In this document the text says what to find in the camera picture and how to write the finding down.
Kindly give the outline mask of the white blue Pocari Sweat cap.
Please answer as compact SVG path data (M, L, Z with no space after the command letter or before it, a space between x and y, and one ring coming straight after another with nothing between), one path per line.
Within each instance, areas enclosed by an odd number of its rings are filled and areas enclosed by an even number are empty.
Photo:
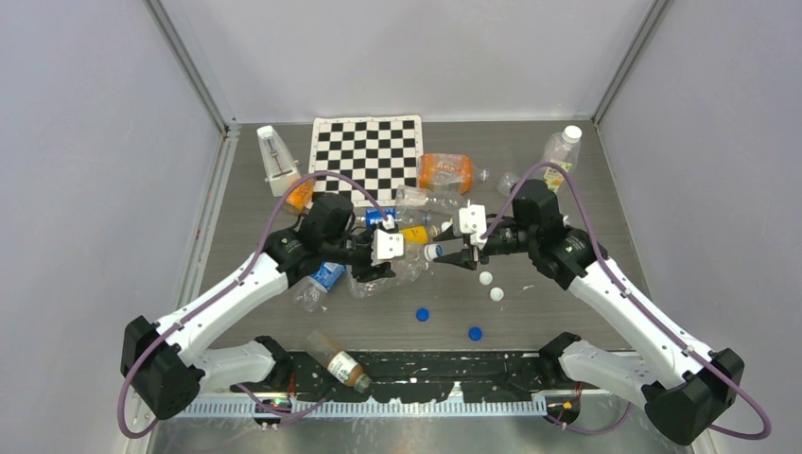
M424 258L428 262L432 262L441 257L443 253L444 250L440 244L428 244L423 248Z

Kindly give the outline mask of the brown coffee bottle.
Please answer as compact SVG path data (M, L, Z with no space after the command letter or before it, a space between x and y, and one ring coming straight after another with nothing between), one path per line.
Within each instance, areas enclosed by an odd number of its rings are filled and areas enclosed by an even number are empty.
M365 393L373 382L361 364L320 331L306 336L305 350L339 383L358 393Z

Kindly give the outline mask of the tall clear juice bottle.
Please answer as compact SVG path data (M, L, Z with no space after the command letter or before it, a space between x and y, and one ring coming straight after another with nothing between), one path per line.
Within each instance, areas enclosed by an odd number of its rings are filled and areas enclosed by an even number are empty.
M544 146L541 157L542 163L552 163L559 166L564 172L570 174L576 166L581 150L582 138L579 143L568 144L562 140L562 131L553 133ZM542 180L554 193L557 193L565 181L563 174L550 166L539 169L535 175Z

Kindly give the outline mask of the large white bottle cap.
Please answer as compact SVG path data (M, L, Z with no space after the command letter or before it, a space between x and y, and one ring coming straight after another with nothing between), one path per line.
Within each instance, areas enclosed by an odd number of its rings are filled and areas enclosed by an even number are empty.
M575 125L566 126L561 134L562 140L568 144L576 144L581 141L583 136L582 130Z

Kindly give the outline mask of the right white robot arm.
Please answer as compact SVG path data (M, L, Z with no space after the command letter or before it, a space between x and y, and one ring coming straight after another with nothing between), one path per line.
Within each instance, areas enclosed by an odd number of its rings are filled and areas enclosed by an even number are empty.
M468 270L493 255L524 253L542 275L597 311L640 354L622 358L563 332L539 350L540 375L552 388L570 381L607 390L645 411L678 445L691 445L736 400L744 362L732 349L712 350L667 317L594 247L588 232L565 224L557 196L527 180L512 197L509 217L483 206L461 208L435 241L461 239L439 262Z

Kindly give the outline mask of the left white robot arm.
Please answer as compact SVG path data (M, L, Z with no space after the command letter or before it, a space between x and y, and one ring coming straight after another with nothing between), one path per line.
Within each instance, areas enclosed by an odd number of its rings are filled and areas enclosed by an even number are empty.
M256 307L314 274L322 264L351 268L360 282L394 275L405 238L393 219L356 234L354 205L324 195L292 226L269 230L232 274L193 302L155 322L139 316L124 330L121 373L157 420L186 409L206 391L240 383L282 390L288 364L262 340L213 350L211 344Z

